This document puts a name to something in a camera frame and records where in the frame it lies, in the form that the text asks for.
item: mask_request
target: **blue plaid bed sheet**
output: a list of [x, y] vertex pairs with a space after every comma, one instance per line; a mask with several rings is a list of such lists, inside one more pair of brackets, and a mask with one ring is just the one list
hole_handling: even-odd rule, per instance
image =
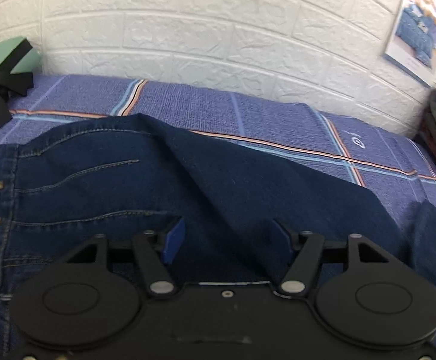
[[0, 144], [26, 143], [85, 118], [143, 113], [369, 188], [403, 232], [411, 231], [417, 203], [436, 206], [436, 165], [424, 149], [353, 117], [296, 101], [142, 79], [36, 76], [27, 97], [10, 101], [13, 120], [0, 130]]

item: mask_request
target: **jeans seam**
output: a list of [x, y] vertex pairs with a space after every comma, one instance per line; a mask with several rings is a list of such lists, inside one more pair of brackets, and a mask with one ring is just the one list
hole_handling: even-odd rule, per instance
[[79, 176], [86, 175], [88, 173], [96, 172], [96, 171], [99, 171], [102, 169], [118, 167], [118, 166], [126, 165], [126, 164], [136, 164], [138, 162], [139, 162], [139, 160], [126, 160], [126, 161], [119, 161], [119, 162], [114, 162], [114, 163], [106, 163], [104, 165], [94, 166], [92, 168], [84, 169], [84, 170], [81, 170], [79, 172], [73, 173], [72, 175], [69, 175], [69, 176], [65, 177], [63, 180], [61, 180], [57, 183], [54, 183], [54, 184], [45, 185], [43, 187], [30, 188], [28, 190], [21, 190], [21, 189], [17, 188], [17, 189], [15, 189], [15, 192], [32, 193], [32, 192], [40, 192], [40, 191], [50, 190], [52, 188], [56, 188], [58, 186], [61, 186], [62, 184], [66, 183], [67, 181], [73, 180]]
[[85, 219], [71, 219], [68, 221], [60, 221], [60, 222], [49, 222], [49, 223], [28, 223], [28, 222], [15, 222], [12, 224], [16, 226], [53, 226], [53, 225], [64, 225], [68, 223], [79, 223], [79, 222], [91, 222], [100, 219], [112, 218], [114, 216], [125, 216], [125, 215], [142, 215], [142, 216], [150, 216], [150, 215], [171, 215], [168, 211], [152, 211], [152, 210], [127, 210], [127, 211], [116, 211], [109, 212], [108, 214], [103, 214], [99, 216], [94, 216], [92, 218]]
[[10, 308], [6, 307], [4, 312], [4, 323], [3, 323], [3, 355], [6, 356], [10, 351]]
[[18, 165], [18, 158], [17, 154], [15, 153], [15, 156], [13, 158], [13, 168], [11, 172], [11, 182], [10, 182], [10, 195], [11, 195], [11, 203], [10, 203], [10, 212], [8, 214], [8, 220], [6, 223], [6, 226], [4, 228], [3, 233], [3, 242], [0, 247], [0, 288], [3, 281], [3, 258], [4, 253], [6, 249], [6, 244], [8, 243], [8, 235], [10, 234], [11, 224], [13, 223], [13, 214], [14, 214], [14, 205], [16, 202], [16, 199], [14, 198], [14, 186], [16, 182], [16, 167]]
[[133, 134], [141, 134], [141, 135], [153, 136], [153, 134], [150, 134], [150, 133], [145, 132], [145, 131], [121, 130], [119, 128], [96, 128], [94, 130], [80, 131], [80, 132], [75, 132], [73, 134], [65, 135], [63, 138], [60, 138], [60, 139], [54, 141], [53, 143], [48, 144], [43, 149], [33, 151], [33, 152], [29, 153], [29, 154], [19, 154], [18, 158], [37, 157], [37, 156], [40, 156], [41, 154], [43, 154], [44, 152], [48, 151], [52, 147], [54, 147], [56, 145], [59, 145], [60, 143], [63, 143], [65, 141], [69, 140], [69, 139], [78, 137], [80, 135], [92, 133], [92, 132], [102, 132], [102, 131], [130, 132], [130, 133], [133, 133]]
[[39, 260], [39, 261], [45, 261], [45, 262], [52, 262], [52, 259], [44, 259], [42, 257], [9, 257], [7, 259], [3, 259], [3, 261], [27, 261], [27, 260]]
[[2, 268], [15, 268], [17, 266], [48, 266], [50, 262], [30, 262], [30, 263], [21, 263], [21, 264], [7, 264]]
[[13, 294], [1, 294], [0, 293], [0, 301], [9, 302], [13, 298]]

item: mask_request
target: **denim fabric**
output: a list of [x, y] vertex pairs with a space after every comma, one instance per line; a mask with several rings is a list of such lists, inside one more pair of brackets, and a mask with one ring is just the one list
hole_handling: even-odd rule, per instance
[[23, 281], [94, 234], [128, 239], [172, 215], [186, 226], [170, 267], [178, 283], [280, 280], [273, 218], [329, 239], [359, 232], [403, 260], [410, 252], [371, 191], [287, 159], [144, 115], [63, 125], [0, 146], [0, 354], [17, 343], [7, 304]]

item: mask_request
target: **poster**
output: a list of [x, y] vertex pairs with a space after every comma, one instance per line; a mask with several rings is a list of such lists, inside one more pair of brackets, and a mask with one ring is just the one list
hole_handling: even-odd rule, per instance
[[427, 86], [436, 71], [436, 0], [403, 0], [385, 57]]

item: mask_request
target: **black strap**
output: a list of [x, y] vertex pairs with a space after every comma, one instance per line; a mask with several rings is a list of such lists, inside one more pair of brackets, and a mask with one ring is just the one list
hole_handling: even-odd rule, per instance
[[10, 110], [6, 106], [9, 98], [8, 91], [26, 96], [28, 89], [34, 85], [32, 73], [11, 74], [13, 68], [30, 50], [32, 50], [31, 44], [23, 39], [0, 64], [0, 128], [11, 120]]

